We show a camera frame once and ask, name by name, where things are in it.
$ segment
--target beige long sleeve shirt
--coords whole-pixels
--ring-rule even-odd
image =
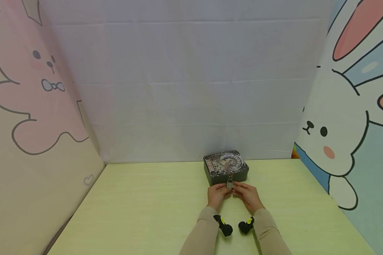
[[[187,237],[179,255],[213,255],[215,252],[218,223],[213,218],[217,212],[205,207]],[[254,213],[254,230],[262,255],[292,255],[280,235],[277,224],[266,209]]]

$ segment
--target cartoon wall panel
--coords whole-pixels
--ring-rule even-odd
[[[294,154],[383,254],[383,0],[337,3]]]
[[[102,171],[85,119],[38,1],[0,0],[0,254],[41,254]]]

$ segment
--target human hand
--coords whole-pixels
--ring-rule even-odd
[[[255,187],[242,182],[234,182],[234,184],[233,195],[243,201],[251,215],[259,209],[265,209]]]
[[[207,206],[214,208],[217,213],[220,213],[223,200],[229,197],[231,197],[231,188],[227,188],[225,183],[213,185],[207,190],[209,201]]]

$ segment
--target bunny nose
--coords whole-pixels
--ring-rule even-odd
[[[311,129],[315,127],[311,121],[307,121],[306,123],[308,124],[308,127]]]

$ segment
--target table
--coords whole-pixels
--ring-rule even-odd
[[[247,183],[257,187],[293,254],[374,252],[299,159],[249,160]],[[203,162],[108,164],[49,255],[178,254],[207,203]],[[234,228],[221,232],[216,254],[258,254],[250,215],[231,197],[221,210]]]

